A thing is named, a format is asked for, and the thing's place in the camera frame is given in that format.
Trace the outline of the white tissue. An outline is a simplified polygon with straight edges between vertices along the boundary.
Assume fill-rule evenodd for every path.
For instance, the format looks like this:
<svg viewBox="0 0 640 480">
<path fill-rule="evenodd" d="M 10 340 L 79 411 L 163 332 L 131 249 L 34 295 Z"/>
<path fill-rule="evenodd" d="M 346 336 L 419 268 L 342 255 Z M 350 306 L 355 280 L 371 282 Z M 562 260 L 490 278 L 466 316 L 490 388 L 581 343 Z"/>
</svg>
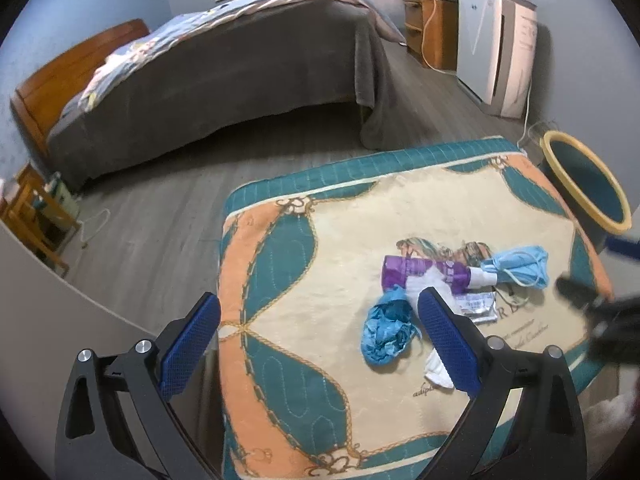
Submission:
<svg viewBox="0 0 640 480">
<path fill-rule="evenodd" d="M 454 382 L 450 378 L 442 359 L 435 349 L 432 350 L 426 359 L 424 377 L 435 387 L 446 390 L 452 390 L 454 388 Z"/>
</svg>

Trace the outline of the teal plastic bag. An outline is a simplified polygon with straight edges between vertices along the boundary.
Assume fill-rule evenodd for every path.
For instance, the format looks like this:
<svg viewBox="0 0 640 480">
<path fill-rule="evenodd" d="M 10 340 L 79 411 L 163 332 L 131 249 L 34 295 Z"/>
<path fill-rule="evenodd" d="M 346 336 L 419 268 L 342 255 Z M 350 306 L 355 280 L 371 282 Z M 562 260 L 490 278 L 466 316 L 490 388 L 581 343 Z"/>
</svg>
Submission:
<svg viewBox="0 0 640 480">
<path fill-rule="evenodd" d="M 405 289 L 383 292 L 363 323 L 360 350 L 370 366 L 384 366 L 404 352 L 414 337 L 421 337 Z"/>
</svg>

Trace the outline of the yellow rimmed teal trash bin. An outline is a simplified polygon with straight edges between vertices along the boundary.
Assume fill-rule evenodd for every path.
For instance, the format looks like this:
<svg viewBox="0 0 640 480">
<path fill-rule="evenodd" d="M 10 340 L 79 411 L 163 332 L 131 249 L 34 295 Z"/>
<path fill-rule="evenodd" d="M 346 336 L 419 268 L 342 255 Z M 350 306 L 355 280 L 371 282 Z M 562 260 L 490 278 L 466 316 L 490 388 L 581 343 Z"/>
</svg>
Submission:
<svg viewBox="0 0 640 480">
<path fill-rule="evenodd" d="M 627 196 L 599 156 L 582 141 L 558 130 L 540 139 L 544 158 L 540 169 L 559 191 L 582 229 L 597 245 L 608 235 L 622 235 L 632 227 Z"/>
</svg>

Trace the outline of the purple plastic wrapper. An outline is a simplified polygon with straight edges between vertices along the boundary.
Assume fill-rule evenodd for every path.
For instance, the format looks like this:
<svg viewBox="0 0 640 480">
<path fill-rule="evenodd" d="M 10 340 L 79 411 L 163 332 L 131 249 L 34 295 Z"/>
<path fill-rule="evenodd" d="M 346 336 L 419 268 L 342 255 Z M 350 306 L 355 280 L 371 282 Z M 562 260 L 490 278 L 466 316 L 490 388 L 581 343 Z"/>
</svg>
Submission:
<svg viewBox="0 0 640 480">
<path fill-rule="evenodd" d="M 479 266 L 468 266 L 454 260 L 432 260 L 387 255 L 383 259 L 381 285 L 384 292 L 396 287 L 408 289 L 410 280 L 429 278 L 449 287 L 454 296 L 470 290 L 494 287 L 498 276 Z"/>
</svg>

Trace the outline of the teal orange patterned blanket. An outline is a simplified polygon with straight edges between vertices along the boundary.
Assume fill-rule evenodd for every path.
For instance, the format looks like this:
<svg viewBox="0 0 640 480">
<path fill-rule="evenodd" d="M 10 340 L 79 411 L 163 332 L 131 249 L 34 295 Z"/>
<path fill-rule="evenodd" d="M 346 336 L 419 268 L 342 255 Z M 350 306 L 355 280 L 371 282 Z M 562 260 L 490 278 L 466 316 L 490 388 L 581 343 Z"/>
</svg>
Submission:
<svg viewBox="0 0 640 480">
<path fill-rule="evenodd" d="M 378 153 L 241 186 L 224 204 L 219 368 L 228 479 L 413 479 L 468 396 L 386 258 L 437 274 L 542 248 L 549 278 L 609 294 L 546 176 L 496 136 Z"/>
</svg>

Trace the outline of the wooden bedside shelf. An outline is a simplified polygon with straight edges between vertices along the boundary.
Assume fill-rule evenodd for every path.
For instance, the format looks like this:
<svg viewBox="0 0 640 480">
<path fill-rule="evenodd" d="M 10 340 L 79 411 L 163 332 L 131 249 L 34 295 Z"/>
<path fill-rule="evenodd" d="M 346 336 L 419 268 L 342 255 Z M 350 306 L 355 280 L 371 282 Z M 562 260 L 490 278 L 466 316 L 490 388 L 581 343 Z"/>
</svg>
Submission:
<svg viewBox="0 0 640 480">
<path fill-rule="evenodd" d="M 30 162 L 1 180 L 1 222 L 42 263 L 59 276 L 70 270 L 61 246 L 79 222 L 46 190 L 46 182 Z"/>
</svg>

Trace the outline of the white air purifier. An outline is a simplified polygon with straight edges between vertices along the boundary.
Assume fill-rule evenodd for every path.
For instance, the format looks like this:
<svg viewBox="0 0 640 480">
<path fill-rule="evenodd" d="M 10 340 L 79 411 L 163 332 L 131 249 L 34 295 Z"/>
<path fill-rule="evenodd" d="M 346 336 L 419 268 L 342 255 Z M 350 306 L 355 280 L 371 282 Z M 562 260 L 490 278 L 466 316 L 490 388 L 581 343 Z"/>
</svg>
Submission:
<svg viewBox="0 0 640 480">
<path fill-rule="evenodd" d="M 537 8 L 527 0 L 458 0 L 459 84 L 492 116 L 523 116 L 532 82 Z"/>
</svg>

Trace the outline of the light blue floral quilt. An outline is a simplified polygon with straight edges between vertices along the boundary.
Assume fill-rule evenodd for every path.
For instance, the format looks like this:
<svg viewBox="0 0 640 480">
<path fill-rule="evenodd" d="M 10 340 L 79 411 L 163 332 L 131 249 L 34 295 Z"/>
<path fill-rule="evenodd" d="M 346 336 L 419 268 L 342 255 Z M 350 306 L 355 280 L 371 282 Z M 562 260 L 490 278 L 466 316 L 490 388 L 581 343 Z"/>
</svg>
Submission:
<svg viewBox="0 0 640 480">
<path fill-rule="evenodd" d="M 227 25 L 244 16 L 312 0 L 229 0 L 202 11 L 180 14 L 137 40 L 116 49 L 93 73 L 79 95 L 77 108 L 84 113 L 93 110 L 119 84 L 183 41 Z M 405 36 L 390 17 L 373 0 L 332 0 L 362 6 L 369 10 L 374 28 L 381 38 L 401 44 Z"/>
</svg>

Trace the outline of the wooden tv cabinet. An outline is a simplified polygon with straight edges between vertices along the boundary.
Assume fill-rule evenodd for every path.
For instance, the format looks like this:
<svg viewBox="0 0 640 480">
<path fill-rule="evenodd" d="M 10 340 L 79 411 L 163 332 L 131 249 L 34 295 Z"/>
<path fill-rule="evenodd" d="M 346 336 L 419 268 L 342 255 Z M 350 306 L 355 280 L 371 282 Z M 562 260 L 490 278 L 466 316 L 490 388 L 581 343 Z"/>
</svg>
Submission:
<svg viewBox="0 0 640 480">
<path fill-rule="evenodd" d="M 402 0 L 408 51 L 423 66 L 454 72 L 457 68 L 457 1 Z"/>
</svg>

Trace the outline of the wooden headboard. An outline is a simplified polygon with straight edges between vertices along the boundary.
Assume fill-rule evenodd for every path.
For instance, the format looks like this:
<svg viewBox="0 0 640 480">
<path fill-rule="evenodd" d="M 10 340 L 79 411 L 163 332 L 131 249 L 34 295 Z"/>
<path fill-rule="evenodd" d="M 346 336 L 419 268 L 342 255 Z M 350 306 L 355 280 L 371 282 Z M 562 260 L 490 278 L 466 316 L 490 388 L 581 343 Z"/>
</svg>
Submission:
<svg viewBox="0 0 640 480">
<path fill-rule="evenodd" d="M 15 88 L 11 106 L 42 158 L 48 158 L 47 138 L 64 106 L 87 87 L 111 53 L 149 32 L 141 18 L 105 29 L 63 52 Z"/>
</svg>

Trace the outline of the bed with grey cover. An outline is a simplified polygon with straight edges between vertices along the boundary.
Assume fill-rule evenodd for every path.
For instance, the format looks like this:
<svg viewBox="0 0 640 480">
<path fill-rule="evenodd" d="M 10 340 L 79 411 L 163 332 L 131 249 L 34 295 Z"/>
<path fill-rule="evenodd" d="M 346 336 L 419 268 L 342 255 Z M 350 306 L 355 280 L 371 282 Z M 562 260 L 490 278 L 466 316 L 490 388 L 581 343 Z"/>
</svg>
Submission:
<svg viewBox="0 0 640 480">
<path fill-rule="evenodd" d="M 78 190 L 239 122 L 305 106 L 366 109 L 365 148 L 385 148 L 396 92 L 385 41 L 397 27 L 366 6 L 310 0 L 245 15 L 160 54 L 88 112 L 50 130 L 49 162 Z"/>
</svg>

